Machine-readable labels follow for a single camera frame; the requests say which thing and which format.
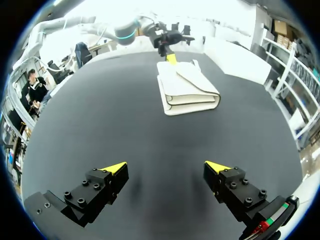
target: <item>desk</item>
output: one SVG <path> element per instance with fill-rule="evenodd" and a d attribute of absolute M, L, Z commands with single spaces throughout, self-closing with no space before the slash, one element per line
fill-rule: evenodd
<path fill-rule="evenodd" d="M 156 52 L 84 65 L 35 125 L 23 165 L 23 197 L 47 190 L 63 199 L 85 172 L 128 163 L 129 180 L 86 229 L 113 240 L 233 240 L 245 228 L 203 180 L 205 160 L 239 166 L 268 200 L 291 195 L 302 169 L 290 129 L 264 87 L 198 60 L 221 94 L 215 110 L 164 114 Z"/>

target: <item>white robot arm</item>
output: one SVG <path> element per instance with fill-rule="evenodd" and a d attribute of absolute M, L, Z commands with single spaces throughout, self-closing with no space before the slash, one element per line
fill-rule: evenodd
<path fill-rule="evenodd" d="M 33 130 L 35 121 L 28 114 L 23 107 L 15 89 L 13 88 L 13 82 L 17 80 L 18 70 L 21 65 L 27 62 L 30 58 L 39 58 L 34 55 L 40 50 L 43 45 L 46 34 L 50 34 L 65 28 L 78 26 L 83 33 L 94 34 L 100 37 L 105 37 L 114 40 L 120 45 L 130 45 L 135 40 L 135 33 L 137 28 L 140 28 L 143 35 L 150 38 L 150 41 L 154 48 L 158 49 L 159 54 L 164 57 L 169 45 L 176 44 L 180 41 L 189 40 L 182 36 L 178 31 L 167 31 L 166 25 L 156 20 L 155 17 L 144 15 L 138 15 L 132 19 L 128 19 L 116 26 L 111 26 L 107 23 L 95 23 L 96 17 L 82 17 L 77 16 L 73 18 L 58 18 L 50 21 L 44 21 L 38 23 L 31 31 L 28 40 L 28 46 L 23 52 L 21 58 L 14 64 L 13 72 L 9 76 L 8 84 L 8 96 L 10 102 L 22 121 L 28 126 L 30 130 Z M 61 69 L 51 69 L 45 63 L 43 65 L 52 71 L 61 71 Z"/>

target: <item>window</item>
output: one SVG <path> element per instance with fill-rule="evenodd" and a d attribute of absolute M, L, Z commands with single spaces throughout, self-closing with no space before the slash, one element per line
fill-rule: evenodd
<path fill-rule="evenodd" d="M 24 88 L 24 86 L 26 85 L 26 83 L 28 82 L 27 73 L 24 72 L 16 82 L 19 84 L 19 86 L 20 86 L 20 88 L 22 90 Z"/>
<path fill-rule="evenodd" d="M 34 64 L 35 64 L 35 68 L 38 72 L 38 75 L 42 76 L 45 72 L 45 68 L 43 66 L 41 66 L 41 64 L 38 60 L 35 60 Z"/>

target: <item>cardboard box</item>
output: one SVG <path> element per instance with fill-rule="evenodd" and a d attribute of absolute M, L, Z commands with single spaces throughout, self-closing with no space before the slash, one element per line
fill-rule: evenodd
<path fill-rule="evenodd" d="M 292 28 L 284 21 L 274 20 L 274 31 L 293 40 Z"/>
<path fill-rule="evenodd" d="M 282 41 L 283 45 L 289 46 L 289 42 L 290 42 L 289 38 L 287 37 L 283 38 L 283 41 Z"/>
<path fill-rule="evenodd" d="M 281 45 L 282 45 L 283 41 L 284 41 L 284 36 L 278 34 L 278 36 L 277 36 L 277 38 L 276 38 L 276 42 L 277 42 L 278 44 L 281 44 Z"/>
<path fill-rule="evenodd" d="M 283 36 L 287 35 L 287 24 L 284 21 L 274 20 L 274 31 Z"/>
<path fill-rule="evenodd" d="M 292 49 L 292 43 L 293 43 L 292 41 L 289 41 L 289 46 L 288 46 L 289 51 L 291 51 L 291 49 Z"/>

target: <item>office chair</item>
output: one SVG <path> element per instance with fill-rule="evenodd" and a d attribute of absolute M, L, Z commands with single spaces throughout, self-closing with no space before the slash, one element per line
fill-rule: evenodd
<path fill-rule="evenodd" d="M 58 66 L 54 63 L 54 61 L 48 62 L 49 68 L 59 70 Z M 52 71 L 48 68 L 49 73 L 52 75 L 56 84 L 59 84 L 70 74 L 70 70 L 65 71 Z"/>
<path fill-rule="evenodd" d="M 89 62 L 92 59 L 92 55 L 88 50 L 87 45 L 84 42 L 79 42 L 75 45 L 75 57 L 78 64 L 78 69 Z"/>

